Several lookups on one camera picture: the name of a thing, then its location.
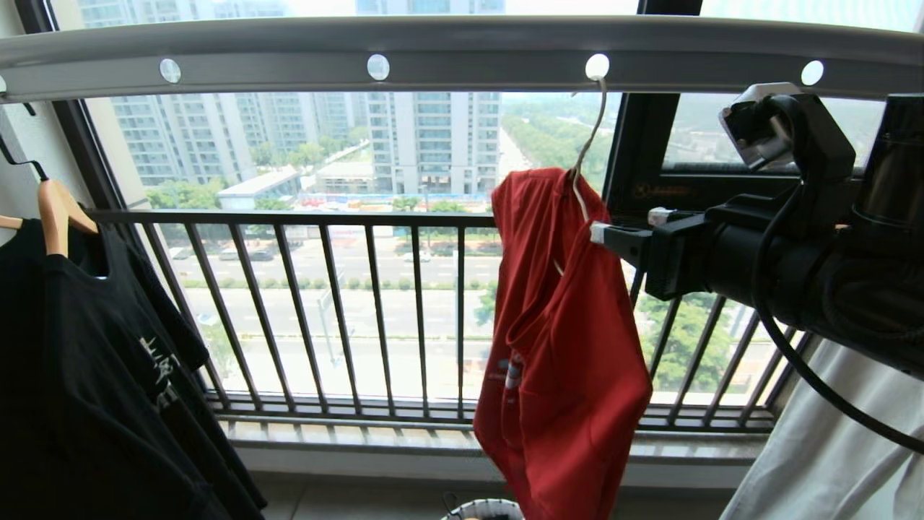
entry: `clothes hanger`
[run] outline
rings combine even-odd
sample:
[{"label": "clothes hanger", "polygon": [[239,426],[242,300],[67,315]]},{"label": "clothes hanger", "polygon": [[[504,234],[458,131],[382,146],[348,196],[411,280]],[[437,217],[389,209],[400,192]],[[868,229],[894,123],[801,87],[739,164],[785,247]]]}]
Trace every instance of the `clothes hanger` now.
[{"label": "clothes hanger", "polygon": [[[590,215],[587,211],[587,203],[584,202],[584,197],[581,196],[580,190],[578,189],[580,167],[581,163],[584,162],[584,155],[587,154],[587,151],[590,149],[590,145],[593,144],[593,138],[596,137],[597,130],[600,129],[600,125],[603,123],[603,114],[606,112],[606,79],[603,76],[595,76],[592,79],[600,84],[600,93],[602,94],[602,100],[600,101],[600,113],[597,114],[597,122],[594,123],[593,130],[590,131],[590,138],[587,139],[587,142],[585,142],[584,146],[581,147],[580,153],[577,154],[577,162],[567,172],[567,177],[571,180],[571,190],[575,193],[577,203],[580,204],[580,212],[581,215],[584,216],[585,222],[590,219]],[[564,276],[565,270],[562,269],[562,266],[558,263],[558,260],[553,260],[553,262],[555,263],[555,269],[558,270],[558,274]]]},{"label": "clothes hanger", "polygon": [[[28,103],[24,104],[31,116],[35,116],[35,109]],[[73,225],[84,233],[97,234],[99,228],[96,223],[74,200],[73,195],[57,180],[51,180],[45,174],[44,168],[38,161],[28,160],[19,162],[13,158],[6,140],[0,135],[0,153],[12,166],[32,165],[39,174],[39,215],[42,217],[42,231],[45,237],[45,254],[62,254],[67,256],[67,227]],[[19,229],[22,227],[21,218],[0,217],[0,227]]]}]

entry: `low building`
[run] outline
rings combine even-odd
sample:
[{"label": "low building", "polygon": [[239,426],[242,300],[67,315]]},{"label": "low building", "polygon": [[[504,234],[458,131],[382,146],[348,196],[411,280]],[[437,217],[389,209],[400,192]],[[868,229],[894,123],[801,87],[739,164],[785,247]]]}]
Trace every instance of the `low building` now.
[{"label": "low building", "polygon": [[249,210],[258,199],[278,199],[298,195],[301,174],[292,166],[272,168],[267,173],[245,180],[218,192],[222,209]]},{"label": "low building", "polygon": [[372,164],[331,163],[318,170],[317,187],[324,193],[372,193]]}]

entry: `car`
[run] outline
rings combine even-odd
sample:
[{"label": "car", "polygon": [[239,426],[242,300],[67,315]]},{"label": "car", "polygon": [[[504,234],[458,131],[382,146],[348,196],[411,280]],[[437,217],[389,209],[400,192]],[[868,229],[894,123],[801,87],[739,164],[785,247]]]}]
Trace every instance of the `car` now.
[{"label": "car", "polygon": [[171,247],[169,253],[174,260],[186,260],[192,256],[192,250],[188,247]]},{"label": "car", "polygon": [[218,254],[219,260],[237,260],[237,249],[229,247]]},{"label": "car", "polygon": [[273,260],[274,254],[270,249],[257,249],[251,251],[248,256],[250,257],[250,260],[254,262],[269,262],[270,260]]},{"label": "car", "polygon": [[[405,262],[413,262],[413,261],[414,261],[414,254],[413,254],[413,253],[405,253],[404,259],[405,259]],[[420,261],[421,261],[421,263],[424,263],[424,264],[425,264],[425,263],[427,263],[427,262],[430,262],[431,260],[432,260],[432,257],[430,256],[429,253],[427,253],[426,251],[421,251],[421,252],[420,252]]]}]

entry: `white curtain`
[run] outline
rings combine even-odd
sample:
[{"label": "white curtain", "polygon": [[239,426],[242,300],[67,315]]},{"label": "white curtain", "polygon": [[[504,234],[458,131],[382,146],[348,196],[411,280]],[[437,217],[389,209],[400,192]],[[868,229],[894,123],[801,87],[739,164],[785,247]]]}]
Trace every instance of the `white curtain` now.
[{"label": "white curtain", "polygon": [[[810,364],[867,414],[924,439],[924,381],[830,341]],[[896,479],[897,487],[884,486]],[[922,455],[872,433],[800,381],[722,520],[859,520],[877,492],[889,495],[875,502],[881,520],[924,519]]]}]

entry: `red garment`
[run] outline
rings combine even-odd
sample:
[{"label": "red garment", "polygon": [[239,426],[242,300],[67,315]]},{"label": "red garment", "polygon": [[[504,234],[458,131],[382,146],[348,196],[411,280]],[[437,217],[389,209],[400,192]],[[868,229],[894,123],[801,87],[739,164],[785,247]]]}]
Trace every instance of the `red garment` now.
[{"label": "red garment", "polygon": [[513,172],[492,196],[504,258],[475,434],[528,520],[609,518],[651,397],[622,266],[590,242],[606,210],[578,189],[587,222],[561,168]]}]

